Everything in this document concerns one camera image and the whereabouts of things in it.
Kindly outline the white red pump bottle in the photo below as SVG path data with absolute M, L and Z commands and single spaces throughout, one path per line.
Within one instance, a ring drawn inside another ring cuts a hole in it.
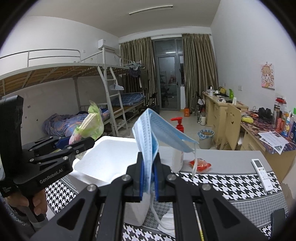
M 176 126 L 176 129 L 183 133 L 184 132 L 184 127 L 182 125 L 182 119 L 183 119 L 182 117 L 176 117 L 176 118 L 172 118 L 171 121 L 177 121 L 178 124 Z M 182 139 L 177 137 L 177 144 L 176 144 L 177 148 L 175 148 L 175 150 L 174 150 L 173 162 L 172 162 L 172 167 L 171 167 L 171 170 L 172 170 L 173 173 L 180 172 L 180 170 L 183 167 L 184 152 L 181 151 L 180 144 L 179 144 L 179 142 L 181 140 Z

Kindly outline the black headphones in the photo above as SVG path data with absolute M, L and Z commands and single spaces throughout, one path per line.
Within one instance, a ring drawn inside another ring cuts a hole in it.
M 258 109 L 258 117 L 262 120 L 272 121 L 273 114 L 271 112 L 271 109 L 261 107 Z

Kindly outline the green spray bottle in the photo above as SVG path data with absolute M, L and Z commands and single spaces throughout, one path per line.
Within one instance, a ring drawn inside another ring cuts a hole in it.
M 233 98 L 234 98 L 234 92 L 233 92 L 232 89 L 229 89 L 229 98 L 230 98 L 231 100 L 233 100 Z

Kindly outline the blue rimmed trash bin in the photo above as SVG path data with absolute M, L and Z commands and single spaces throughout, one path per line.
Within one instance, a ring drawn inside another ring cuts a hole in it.
M 208 150 L 213 145 L 214 131 L 210 129 L 202 129 L 198 132 L 200 149 Z

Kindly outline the olive curtain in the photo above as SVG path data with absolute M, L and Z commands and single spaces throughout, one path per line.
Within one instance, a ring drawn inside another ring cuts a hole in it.
M 151 95 L 157 92 L 156 65 L 150 37 L 124 42 L 120 45 L 121 64 L 128 68 L 123 78 L 125 93 L 141 92 L 145 104 L 151 105 Z
M 182 34 L 186 107 L 193 109 L 193 99 L 209 86 L 218 88 L 213 46 L 207 34 Z

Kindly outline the green yellow plastic bag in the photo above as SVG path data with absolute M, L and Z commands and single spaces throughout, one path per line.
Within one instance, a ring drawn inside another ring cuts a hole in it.
M 69 139 L 69 144 L 73 144 L 83 138 L 91 137 L 97 140 L 104 132 L 104 124 L 101 116 L 101 109 L 93 101 L 90 101 L 88 115 L 81 125 L 77 126 Z

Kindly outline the wooden smiley chair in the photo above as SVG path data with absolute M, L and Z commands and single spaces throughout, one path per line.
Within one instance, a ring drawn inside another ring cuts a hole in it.
M 240 137 L 241 128 L 241 110 L 232 104 L 227 105 L 225 132 L 220 145 L 220 150 L 229 147 L 236 150 Z

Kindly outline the white air conditioner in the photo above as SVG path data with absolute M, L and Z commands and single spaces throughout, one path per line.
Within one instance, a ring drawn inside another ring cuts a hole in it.
M 102 50 L 103 48 L 105 48 L 107 50 L 110 50 L 110 51 L 115 51 L 116 50 L 115 48 L 107 45 L 106 41 L 104 39 L 100 39 L 100 40 L 98 40 L 98 49 Z

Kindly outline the black smartphone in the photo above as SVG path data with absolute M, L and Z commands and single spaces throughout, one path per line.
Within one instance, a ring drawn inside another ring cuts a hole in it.
M 275 210 L 271 214 L 271 238 L 270 240 L 280 240 L 285 236 L 285 209 Z

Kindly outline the ceiling tube light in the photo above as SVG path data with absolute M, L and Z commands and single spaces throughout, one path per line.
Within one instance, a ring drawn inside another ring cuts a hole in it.
M 157 10 L 162 10 L 162 9 L 172 9 L 174 7 L 173 4 L 167 4 L 167 5 L 162 5 L 162 6 L 153 6 L 153 7 L 149 7 L 149 8 L 145 8 L 145 9 L 139 9 L 136 11 L 132 11 L 130 13 L 128 13 L 130 16 L 131 15 L 135 15 L 138 13 L 144 13 L 147 11 L 157 11 Z

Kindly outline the printed paper sheets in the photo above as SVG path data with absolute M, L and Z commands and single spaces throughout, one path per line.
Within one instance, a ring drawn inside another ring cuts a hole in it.
M 278 154 L 281 155 L 288 141 L 277 132 L 263 132 L 258 134 L 260 141 L 272 147 Z

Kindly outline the blue plaid quilt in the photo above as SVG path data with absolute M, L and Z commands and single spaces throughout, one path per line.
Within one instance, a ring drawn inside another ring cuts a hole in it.
M 102 111 L 101 116 L 104 121 L 105 115 L 108 111 Z M 43 132 L 50 136 L 57 137 L 71 137 L 75 128 L 83 122 L 88 115 L 88 111 L 81 111 L 78 114 L 64 114 L 57 113 L 47 118 L 42 125 Z

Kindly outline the glass balcony door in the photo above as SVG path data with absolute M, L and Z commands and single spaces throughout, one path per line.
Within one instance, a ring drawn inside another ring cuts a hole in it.
M 158 101 L 161 110 L 181 109 L 184 84 L 183 43 L 181 38 L 152 41 L 156 66 Z

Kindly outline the cartoon girl wall poster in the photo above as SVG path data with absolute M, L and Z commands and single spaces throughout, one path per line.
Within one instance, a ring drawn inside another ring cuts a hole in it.
M 261 87 L 275 89 L 274 66 L 266 62 L 261 66 Z

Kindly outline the white styrofoam box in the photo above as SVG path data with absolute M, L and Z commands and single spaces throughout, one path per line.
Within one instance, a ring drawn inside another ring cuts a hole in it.
M 136 163 L 137 154 L 135 139 L 104 136 L 86 151 L 82 159 L 74 160 L 68 178 L 79 192 L 88 184 L 98 187 L 110 184 L 124 175 L 128 166 Z M 150 199 L 151 196 L 144 193 L 140 203 L 127 203 L 124 222 L 156 229 L 159 224 L 149 209 Z

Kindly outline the houndstooth tablecloth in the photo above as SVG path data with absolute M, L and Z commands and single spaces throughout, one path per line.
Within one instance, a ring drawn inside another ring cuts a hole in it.
M 212 184 L 222 193 L 223 197 L 231 202 L 246 218 L 248 218 L 266 236 L 271 236 L 271 214 L 284 209 L 288 214 L 288 206 L 281 185 L 273 171 L 267 173 L 273 190 L 264 192 L 257 174 L 222 175 L 196 174 L 180 172 L 178 176 L 195 185 Z M 77 189 L 69 178 L 64 177 L 46 188 L 49 207 L 54 213 L 59 213 L 75 196 Z M 148 213 L 142 226 L 125 223 L 123 225 L 122 240 L 174 240 L 157 229 L 157 222 L 153 215 Z

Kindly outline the wooden desk with drawers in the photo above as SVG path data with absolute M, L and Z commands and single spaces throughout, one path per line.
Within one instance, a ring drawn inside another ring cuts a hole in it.
M 282 182 L 292 168 L 295 160 L 295 144 L 285 145 L 281 154 L 260 140 L 259 133 L 273 131 L 265 121 L 253 123 L 242 121 L 244 114 L 250 114 L 244 104 L 230 104 L 218 101 L 218 97 L 203 93 L 206 102 L 206 123 L 215 133 L 214 144 L 220 150 L 260 151 Z

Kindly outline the red snack packet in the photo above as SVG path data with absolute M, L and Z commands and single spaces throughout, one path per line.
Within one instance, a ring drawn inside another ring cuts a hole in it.
M 189 166 L 194 169 L 194 164 L 195 164 L 195 160 L 192 160 L 189 162 Z M 207 171 L 211 168 L 211 164 L 206 162 L 203 159 L 197 159 L 197 166 L 196 166 L 196 171 L 197 172 L 204 172 Z

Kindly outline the blue surgical face mask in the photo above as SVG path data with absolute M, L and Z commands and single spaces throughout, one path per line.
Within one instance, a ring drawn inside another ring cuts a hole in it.
M 133 136 L 144 161 L 144 192 L 150 192 L 152 165 L 159 152 L 159 141 L 177 148 L 177 137 L 181 151 L 190 153 L 198 142 L 177 130 L 152 109 L 146 109 L 132 127 Z

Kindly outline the left olive curtain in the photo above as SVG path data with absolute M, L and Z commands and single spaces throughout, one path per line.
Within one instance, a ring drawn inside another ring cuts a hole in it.
M 151 95 L 157 92 L 156 65 L 150 37 L 124 42 L 120 45 L 121 64 L 128 68 L 123 78 L 125 93 L 141 92 L 145 104 L 151 105 Z

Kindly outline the right olive curtain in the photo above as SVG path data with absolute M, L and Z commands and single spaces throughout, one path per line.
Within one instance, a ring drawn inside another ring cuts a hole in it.
M 213 46 L 207 34 L 182 34 L 186 107 L 193 109 L 193 99 L 209 86 L 218 88 Z

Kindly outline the white metal bunk bed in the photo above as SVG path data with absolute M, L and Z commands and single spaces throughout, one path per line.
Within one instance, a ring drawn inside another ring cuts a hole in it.
M 1 75 L 1 97 L 13 93 L 26 87 L 42 84 L 45 82 L 57 81 L 60 79 L 72 78 L 74 80 L 76 100 L 78 109 L 82 105 L 79 99 L 78 78 L 100 76 L 105 89 L 106 103 L 99 105 L 107 106 L 110 118 L 105 123 L 111 124 L 112 135 L 119 136 L 121 128 L 128 129 L 125 113 L 127 109 L 123 107 L 121 92 L 117 80 L 118 75 L 128 73 L 128 68 L 120 65 L 110 65 L 106 63 L 106 52 L 112 52 L 105 48 L 87 58 L 81 58 L 81 52 L 77 49 L 36 49 L 20 51 L 1 56 L 1 60 L 20 54 L 27 55 L 26 67 Z M 31 60 L 48 59 L 48 58 L 77 58 L 78 61 L 73 63 L 52 63 L 45 65 L 30 66 Z

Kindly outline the blue toiletry bottles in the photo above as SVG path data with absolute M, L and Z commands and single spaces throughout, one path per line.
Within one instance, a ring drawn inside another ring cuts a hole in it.
M 294 139 L 294 133 L 295 133 L 295 111 L 290 116 L 290 125 L 289 125 L 289 130 L 287 132 L 287 138 L 290 141 L 293 141 L 293 139 Z

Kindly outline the orange bag on floor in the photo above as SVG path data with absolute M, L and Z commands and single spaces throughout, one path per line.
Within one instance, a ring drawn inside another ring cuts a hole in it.
M 190 116 L 190 109 L 184 108 L 184 117 L 189 117 L 189 116 Z

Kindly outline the white remote control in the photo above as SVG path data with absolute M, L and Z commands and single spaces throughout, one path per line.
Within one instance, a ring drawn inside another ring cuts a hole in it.
M 259 159 L 252 159 L 251 163 L 252 163 L 257 175 L 259 176 L 259 180 L 262 183 L 264 191 L 271 192 L 273 190 L 273 185 L 271 183 L 271 180 L 270 180 L 264 166 L 260 162 L 260 160 Z

